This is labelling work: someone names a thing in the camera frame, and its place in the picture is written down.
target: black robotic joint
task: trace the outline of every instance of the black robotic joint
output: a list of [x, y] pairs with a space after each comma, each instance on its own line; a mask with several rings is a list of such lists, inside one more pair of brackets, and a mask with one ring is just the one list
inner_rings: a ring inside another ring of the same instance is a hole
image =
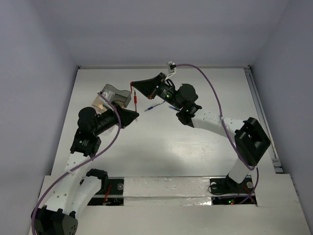
[[179, 121], [191, 127], [194, 127], [191, 121], [195, 115], [194, 113], [202, 107], [195, 104], [198, 99], [195, 88], [190, 84], [182, 84], [176, 91], [175, 85], [170, 79], [165, 80], [166, 75], [160, 73], [158, 76], [132, 82], [132, 86], [140, 91], [148, 99], [154, 99], [159, 96], [172, 106], [180, 109], [176, 114]]
[[106, 171], [91, 169], [86, 176], [94, 176], [101, 180], [101, 189], [96, 194], [105, 194], [108, 191], [109, 177]]
[[97, 114], [92, 107], [79, 111], [77, 125], [82, 133], [90, 133], [95, 136], [118, 124], [118, 119], [113, 110], [109, 109], [102, 114]]
[[97, 153], [100, 144], [101, 140], [98, 136], [91, 133], [82, 133], [80, 129], [77, 129], [70, 152], [79, 152], [83, 153], [85, 157], [93, 157]]
[[38, 208], [35, 215], [35, 231], [37, 235], [75, 235], [78, 220], [75, 212], [69, 215], [63, 214], [62, 209], [50, 211], [46, 208]]
[[249, 117], [235, 133], [238, 152], [249, 166], [256, 166], [270, 146], [270, 140], [260, 123], [257, 119]]

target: screw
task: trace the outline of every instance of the screw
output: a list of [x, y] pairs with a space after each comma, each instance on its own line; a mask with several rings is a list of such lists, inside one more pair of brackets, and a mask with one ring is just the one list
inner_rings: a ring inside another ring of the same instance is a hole
[[253, 183], [249, 181], [249, 182], [247, 182], [246, 186], [247, 186], [248, 188], [253, 188]]
[[124, 188], [124, 185], [123, 185], [122, 183], [119, 183], [119, 184], [117, 185], [117, 189], [118, 189], [118, 190], [123, 190], [123, 188]]
[[211, 189], [217, 189], [217, 183], [216, 182], [211, 183]]

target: cable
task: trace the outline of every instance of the cable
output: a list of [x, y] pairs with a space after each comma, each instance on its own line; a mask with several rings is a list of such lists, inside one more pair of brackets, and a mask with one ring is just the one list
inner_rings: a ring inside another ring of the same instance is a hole
[[[103, 149], [100, 153], [98, 153], [97, 155], [95, 155], [94, 157], [80, 163], [79, 165], [73, 167], [70, 171], [73, 172], [75, 170], [77, 170], [78, 168], [82, 167], [83, 165], [95, 160], [96, 158], [98, 158], [100, 155], [102, 155], [103, 153], [105, 153], [113, 144], [114, 142], [116, 141], [118, 135], [119, 135], [119, 132], [121, 130], [121, 127], [122, 127], [122, 123], [121, 123], [121, 118], [117, 112], [117, 110], [114, 108], [114, 106], [110, 103], [110, 101], [108, 101], [103, 95], [101, 95], [100, 93], [98, 93], [98, 95], [103, 98], [107, 104], [113, 109], [113, 111], [115, 112], [116, 114], [116, 117], [117, 117], [117, 120], [118, 120], [118, 129], [117, 129], [117, 133], [115, 135], [115, 137], [113, 138], [113, 140], [111, 141], [111, 143], [105, 148]], [[40, 204], [42, 203], [42, 201], [44, 200], [44, 198], [47, 196], [47, 194], [49, 193], [49, 191], [58, 183], [60, 182], [64, 177], [66, 177], [69, 173], [68, 172], [65, 172], [63, 175], [61, 175], [56, 181], [54, 181], [50, 187], [43, 193], [43, 195], [41, 196], [41, 198], [39, 199], [39, 201], [37, 202], [35, 208], [34, 208], [34, 211], [33, 211], [33, 214], [31, 216], [31, 231], [33, 233], [33, 235], [36, 235], [36, 231], [35, 231], [35, 217], [36, 217], [36, 213], [37, 213], [37, 210], [40, 206]]]
[[104, 195], [104, 202], [103, 202], [103, 203], [106, 203], [106, 202], [107, 202], [107, 200], [108, 200], [108, 195], [110, 194], [111, 188], [112, 188], [112, 185], [109, 186], [108, 191], [107, 191], [106, 194]]
[[[248, 193], [250, 193], [250, 191], [245, 187], [243, 186], [244, 190], [246, 190]], [[254, 199], [252, 197], [250, 197], [251, 201], [253, 202], [253, 204], [256, 204]]]
[[171, 79], [168, 78], [165, 82], [175, 90], [175, 85]]
[[[204, 72], [198, 67], [198, 66], [195, 66], [195, 65], [192, 65], [192, 64], [178, 64], [176, 65], [176, 67], [179, 67], [179, 66], [190, 66], [190, 67], [193, 67], [195, 68], [196, 70], [198, 70], [202, 75], [203, 77], [206, 79], [206, 81], [209, 83], [213, 93], [214, 93], [214, 96], [216, 98], [216, 101], [217, 101], [217, 104], [219, 106], [219, 110], [220, 110], [220, 116], [221, 116], [221, 123], [222, 123], [222, 126], [223, 126], [223, 129], [225, 130], [225, 133], [226, 133], [226, 136], [231, 144], [231, 146], [233, 147], [233, 149], [235, 150], [235, 152], [237, 153], [238, 155], [238, 158], [245, 164], [245, 166], [250, 170], [250, 171], [253, 171], [255, 169], [255, 167], [250, 167], [246, 162], [245, 160], [243, 159], [243, 157], [241, 156], [241, 154], [239, 153], [239, 151], [237, 150], [236, 146], [234, 145], [233, 141], [231, 140], [231, 137], [229, 135], [229, 132], [227, 130], [227, 127], [226, 127], [226, 124], [224, 122], [224, 119], [223, 119], [223, 111], [222, 111], [222, 106], [221, 106], [221, 103], [220, 103], [220, 99], [219, 97], [217, 96], [217, 93], [212, 85], [212, 83], [210, 82], [210, 80], [207, 78], [207, 76], [204, 74]], [[255, 182], [255, 186], [254, 188], [252, 189], [251, 193], [249, 194], [249, 196], [247, 196], [241, 203], [239, 204], [242, 204], [243, 202], [245, 202], [252, 194], [253, 192], [255, 191], [257, 185], [258, 185], [258, 182], [259, 182], [259, 170], [258, 168], [256, 167], [256, 172], [257, 172], [257, 180]]]
[[[256, 189], [256, 187], [258, 186], [258, 183], [259, 183], [259, 168], [256, 166], [256, 181], [255, 181], [255, 185], [254, 185], [254, 188], [252, 189], [252, 191], [249, 193], [249, 195], [248, 196], [246, 196], [246, 198], [243, 200], [243, 201], [241, 201], [240, 203], [238, 203], [238, 204], [242, 204], [242, 203], [244, 203], [248, 198], [251, 198], [251, 196], [252, 196], [252, 194], [254, 193], [254, 191], [255, 191], [255, 189]], [[213, 194], [213, 195], [215, 195], [215, 196], [221, 196], [221, 195], [223, 195], [223, 194], [214, 194], [214, 193], [212, 193], [212, 192], [210, 192], [211, 194]], [[236, 197], [244, 197], [243, 195], [236, 195], [236, 196], [223, 196], [223, 198], [236, 198]]]
[[212, 91], [213, 91], [214, 96], [215, 96], [215, 98], [216, 98], [216, 101], [217, 101], [217, 104], [218, 104], [219, 110], [220, 110], [220, 116], [221, 116], [222, 126], [223, 126], [223, 128], [224, 128], [224, 130], [225, 130], [225, 133], [226, 133], [226, 135], [227, 135], [227, 138], [228, 138], [228, 140], [229, 140], [231, 146], [233, 147], [233, 149], [234, 149], [235, 152], [237, 153], [239, 159], [245, 164], [245, 166], [246, 166], [249, 170], [254, 170], [254, 167], [250, 167], [250, 166], [245, 162], [245, 160], [243, 159], [243, 157], [241, 156], [241, 154], [238, 152], [238, 150], [237, 150], [236, 146], [234, 145], [233, 141], [231, 140], [231, 137], [230, 137], [229, 132], [228, 132], [228, 130], [227, 130], [226, 124], [225, 124], [225, 122], [224, 122], [224, 120], [223, 120], [223, 111], [222, 111], [222, 106], [221, 106], [221, 103], [220, 103], [220, 99], [219, 99], [219, 97], [217, 96], [217, 93], [216, 93], [216, 91], [215, 91], [215, 89], [214, 89], [212, 83], [210, 82], [210, 80], [207, 78], [207, 76], [204, 74], [204, 72], [203, 72], [199, 67], [197, 67], [197, 66], [195, 66], [195, 65], [191, 65], [191, 64], [178, 64], [178, 65], [176, 65], [176, 66], [177, 66], [177, 67], [178, 67], [178, 66], [191, 66], [191, 67], [194, 67], [195, 69], [197, 69], [197, 70], [204, 76], [204, 78], [205, 78], [206, 81], [209, 83], [210, 87], [212, 88]]

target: red wire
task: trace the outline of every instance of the red wire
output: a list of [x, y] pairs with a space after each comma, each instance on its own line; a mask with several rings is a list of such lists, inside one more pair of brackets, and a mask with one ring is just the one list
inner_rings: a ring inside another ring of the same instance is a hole
[[133, 94], [133, 82], [131, 82], [131, 94]]
[[108, 195], [110, 193], [112, 185], [109, 186], [108, 191], [106, 192], [106, 195], [104, 196], [104, 202], [106, 202], [108, 200]]
[[136, 90], [134, 90], [134, 103], [135, 103], [135, 111], [137, 112], [137, 96], [136, 96]]
[[245, 187], [245, 186], [243, 186], [243, 188], [248, 192], [248, 193], [250, 193], [250, 191]]

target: white panel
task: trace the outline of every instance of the white panel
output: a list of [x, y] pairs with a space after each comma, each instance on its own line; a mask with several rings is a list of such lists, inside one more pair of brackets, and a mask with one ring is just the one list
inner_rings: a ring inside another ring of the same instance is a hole
[[77, 66], [48, 9], [0, 0], [1, 234], [25, 235], [60, 140]]
[[292, 176], [313, 233], [312, 12], [312, 0], [289, 1], [253, 76], [281, 164]]
[[87, 207], [76, 235], [310, 235], [300, 207]]
[[288, 0], [45, 2], [80, 65], [248, 65]]
[[161, 197], [161, 198], [124, 198], [124, 206], [132, 207], [188, 207], [188, 206], [211, 206], [211, 197]]
[[124, 197], [210, 197], [208, 177], [126, 177]]

